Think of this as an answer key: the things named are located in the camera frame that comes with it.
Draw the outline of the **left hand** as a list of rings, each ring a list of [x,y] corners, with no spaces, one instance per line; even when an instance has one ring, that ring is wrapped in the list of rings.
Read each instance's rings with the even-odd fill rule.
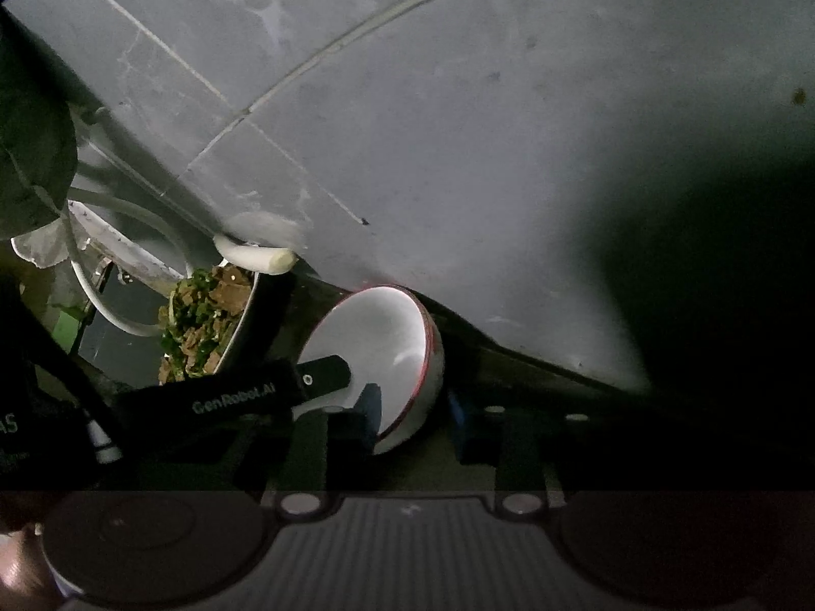
[[[64,604],[33,524],[2,536],[2,609],[51,611]]]

